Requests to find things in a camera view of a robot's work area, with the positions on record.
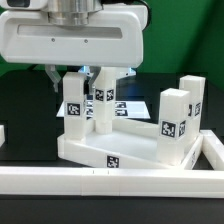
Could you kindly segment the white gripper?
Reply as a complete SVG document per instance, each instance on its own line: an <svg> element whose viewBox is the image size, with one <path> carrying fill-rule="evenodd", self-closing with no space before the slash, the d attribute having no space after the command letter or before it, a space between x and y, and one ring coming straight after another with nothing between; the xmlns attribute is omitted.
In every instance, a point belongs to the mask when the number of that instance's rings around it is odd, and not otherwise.
<svg viewBox="0 0 224 224"><path fill-rule="evenodd" d="M125 3L48 3L46 10L0 13L0 56L8 63L43 64L58 92L55 65L86 65L84 93L93 93L100 67L143 61L147 8Z"/></svg>

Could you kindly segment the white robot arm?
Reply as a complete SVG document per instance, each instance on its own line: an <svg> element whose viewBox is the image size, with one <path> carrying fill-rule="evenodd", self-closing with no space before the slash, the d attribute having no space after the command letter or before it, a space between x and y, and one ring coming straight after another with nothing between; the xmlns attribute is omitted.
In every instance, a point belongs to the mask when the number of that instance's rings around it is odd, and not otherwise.
<svg viewBox="0 0 224 224"><path fill-rule="evenodd" d="M144 0L0 0L0 56L38 64L54 85L58 65L136 68L151 22Z"/></svg>

